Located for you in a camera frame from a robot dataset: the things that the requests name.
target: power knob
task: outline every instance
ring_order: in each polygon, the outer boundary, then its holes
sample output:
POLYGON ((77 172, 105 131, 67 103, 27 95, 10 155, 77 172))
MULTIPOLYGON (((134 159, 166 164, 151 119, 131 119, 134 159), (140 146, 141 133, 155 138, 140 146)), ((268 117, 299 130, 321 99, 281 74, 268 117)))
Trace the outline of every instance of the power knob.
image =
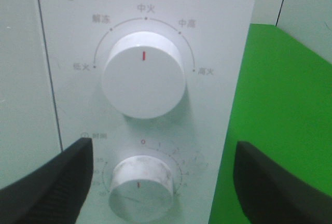
POLYGON ((120 218, 134 223, 157 220, 172 203, 172 172, 160 159, 134 156, 114 168, 109 204, 120 218))
POLYGON ((172 110, 186 87, 178 48, 153 32, 135 32, 111 49, 102 75, 102 89, 121 113, 140 119, 172 110))

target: green surface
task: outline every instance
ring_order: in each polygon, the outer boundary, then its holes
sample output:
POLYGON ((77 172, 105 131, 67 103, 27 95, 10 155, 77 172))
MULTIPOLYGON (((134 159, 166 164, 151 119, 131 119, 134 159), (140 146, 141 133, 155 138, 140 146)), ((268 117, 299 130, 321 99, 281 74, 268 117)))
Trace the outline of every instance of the green surface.
POLYGON ((209 224, 247 223, 233 185, 237 141, 332 196, 332 65, 273 25, 252 24, 209 224))

